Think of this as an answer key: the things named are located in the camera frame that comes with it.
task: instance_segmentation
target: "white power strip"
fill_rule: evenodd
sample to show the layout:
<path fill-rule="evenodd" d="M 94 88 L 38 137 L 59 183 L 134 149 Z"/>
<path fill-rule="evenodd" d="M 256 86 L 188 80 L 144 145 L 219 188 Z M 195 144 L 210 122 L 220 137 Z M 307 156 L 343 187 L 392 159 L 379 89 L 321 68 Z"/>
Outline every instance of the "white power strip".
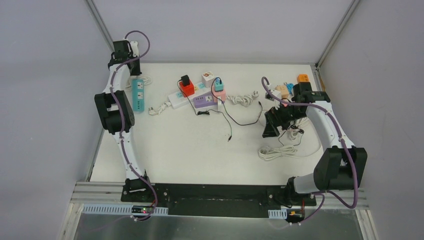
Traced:
<path fill-rule="evenodd" d="M 191 102 L 193 102 L 194 98 L 209 92 L 211 92 L 209 87 L 206 87 L 202 82 L 198 82 L 194 84 L 194 94 L 185 97 L 181 91 L 177 91 L 168 95 L 168 99 L 172 104 L 172 108 L 177 109 L 188 104 L 189 99 Z"/>

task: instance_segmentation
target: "gray wall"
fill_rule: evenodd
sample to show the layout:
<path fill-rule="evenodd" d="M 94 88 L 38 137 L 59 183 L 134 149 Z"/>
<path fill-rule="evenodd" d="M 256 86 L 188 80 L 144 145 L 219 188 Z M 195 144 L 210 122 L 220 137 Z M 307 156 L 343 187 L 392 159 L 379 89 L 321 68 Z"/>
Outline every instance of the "gray wall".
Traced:
<path fill-rule="evenodd" d="M 110 51 L 84 1 L 0 3 L 0 239 L 56 239 L 100 134 Z"/>
<path fill-rule="evenodd" d="M 423 239 L 424 1 L 364 0 L 322 67 L 380 239 Z"/>
<path fill-rule="evenodd" d="M 315 63 L 351 1 L 95 0 L 114 39 L 148 35 L 144 62 L 238 63 Z"/>

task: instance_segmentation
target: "orange plug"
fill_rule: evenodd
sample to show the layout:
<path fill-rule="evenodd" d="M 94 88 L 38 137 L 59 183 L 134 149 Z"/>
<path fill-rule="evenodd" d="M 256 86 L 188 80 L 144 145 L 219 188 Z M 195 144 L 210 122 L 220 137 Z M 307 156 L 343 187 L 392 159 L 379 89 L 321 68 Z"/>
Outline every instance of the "orange plug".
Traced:
<path fill-rule="evenodd" d="M 309 83 L 309 77 L 307 74 L 299 74 L 297 76 L 297 83 Z"/>

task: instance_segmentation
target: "purple power strip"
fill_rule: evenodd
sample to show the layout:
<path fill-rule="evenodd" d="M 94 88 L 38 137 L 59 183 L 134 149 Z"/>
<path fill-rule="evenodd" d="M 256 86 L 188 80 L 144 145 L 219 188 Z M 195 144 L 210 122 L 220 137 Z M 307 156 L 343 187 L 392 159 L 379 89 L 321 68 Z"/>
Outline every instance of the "purple power strip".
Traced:
<path fill-rule="evenodd" d="M 197 109 L 217 105 L 217 103 L 214 102 L 214 99 L 212 98 L 212 93 L 210 92 L 195 97 L 193 99 L 193 103 L 194 107 Z"/>

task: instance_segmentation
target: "white table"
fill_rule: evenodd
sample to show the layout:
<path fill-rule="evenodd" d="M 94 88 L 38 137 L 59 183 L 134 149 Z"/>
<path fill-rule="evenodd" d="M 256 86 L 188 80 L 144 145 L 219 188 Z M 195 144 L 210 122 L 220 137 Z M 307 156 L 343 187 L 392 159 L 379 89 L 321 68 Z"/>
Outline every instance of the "white table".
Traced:
<path fill-rule="evenodd" d="M 312 88 L 316 90 L 309 65 L 144 63 L 141 71 L 144 76 L 152 77 L 153 83 L 145 87 L 145 111 L 135 114 L 134 138 L 138 162 L 145 166 L 153 183 L 283 185 L 290 177 L 311 173 L 323 154 L 311 124 L 303 128 L 305 134 L 297 146 L 297 156 L 307 157 L 280 157 L 265 162 L 258 157 L 258 149 L 262 146 L 281 147 L 281 144 L 276 137 L 262 138 L 264 126 L 259 122 L 238 126 L 229 119 L 233 136 L 228 142 L 230 129 L 220 113 L 196 116 L 187 104 L 178 109 L 168 108 L 160 115 L 148 114 L 149 107 L 157 109 L 167 101 L 169 94 L 178 90 L 177 80 L 181 76 L 188 75 L 193 83 L 197 83 L 201 81 L 202 73 L 211 71 L 224 81 L 228 95 L 259 91 L 259 98 L 249 107 L 233 105 L 230 101 L 225 104 L 236 121 L 251 123 L 260 111 L 258 100 L 264 110 L 273 106 L 273 102 L 264 98 L 262 76 L 273 84 L 282 85 L 284 82 L 295 84 L 299 74 L 307 74 Z M 131 92 L 127 96 L 132 102 Z M 281 140 L 283 143 L 290 142 L 285 136 Z M 124 180 L 118 146 L 105 131 L 90 181 Z"/>

